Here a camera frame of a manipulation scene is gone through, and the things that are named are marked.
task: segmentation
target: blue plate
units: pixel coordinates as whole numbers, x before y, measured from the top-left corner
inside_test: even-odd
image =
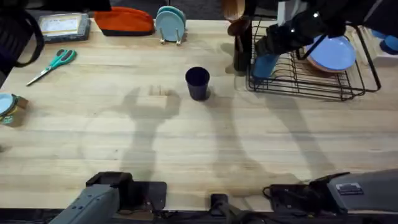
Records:
[[[167,41],[177,41],[176,29],[180,39],[185,32],[185,26],[182,19],[176,15],[176,13],[169,11],[161,12],[157,15],[155,26],[159,35],[160,28],[162,28],[163,37]]]
[[[159,15],[159,13],[165,12],[165,11],[174,12],[176,15],[178,15],[182,19],[182,21],[184,21],[184,25],[187,23],[187,17],[185,16],[185,14],[181,10],[179,10],[173,6],[160,7],[159,10],[157,11],[157,15]]]
[[[345,70],[355,63],[355,49],[345,37],[326,37],[310,54],[317,64],[330,70]]]

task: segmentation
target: black bracket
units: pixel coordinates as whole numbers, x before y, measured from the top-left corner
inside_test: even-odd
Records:
[[[119,189],[120,210],[161,210],[166,204],[165,182],[133,181],[127,172],[99,172],[86,186],[107,184]]]

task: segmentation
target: wooden table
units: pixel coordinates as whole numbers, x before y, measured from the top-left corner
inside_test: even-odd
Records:
[[[65,208],[99,171],[168,185],[166,209],[200,210],[212,193],[269,210],[261,189],[340,171],[398,168],[398,76],[347,102],[253,93],[231,65],[226,21],[188,21],[187,42],[105,37],[48,44],[1,89],[30,100],[21,128],[0,127],[0,207]],[[76,60],[30,87],[59,48]],[[185,72],[211,74],[211,98],[193,101]]]

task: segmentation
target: wooden utensil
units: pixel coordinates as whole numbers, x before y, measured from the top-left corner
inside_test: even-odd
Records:
[[[243,43],[241,40],[241,35],[244,34],[244,32],[248,29],[250,26],[251,20],[242,17],[236,21],[233,21],[231,25],[228,27],[228,35],[235,36],[236,40],[238,42],[238,49],[239,52],[243,52]]]
[[[222,0],[224,18],[229,21],[235,21],[243,16],[245,0]]]

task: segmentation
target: dish rack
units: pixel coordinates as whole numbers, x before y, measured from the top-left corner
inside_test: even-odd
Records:
[[[372,82],[376,84],[375,89],[366,88],[363,78],[364,71],[357,60],[351,68],[344,72],[327,73],[316,69],[307,60],[299,60],[298,58],[303,56],[303,49],[281,55],[269,78],[255,77],[253,75],[256,61],[254,44],[264,36],[267,28],[262,25],[264,17],[258,15],[256,17],[259,18],[259,21],[252,21],[251,59],[246,75],[246,84],[249,90],[341,101],[352,100],[367,92],[380,90],[380,80],[362,33],[358,27],[352,24],[347,25],[351,26],[358,35],[373,75]]]

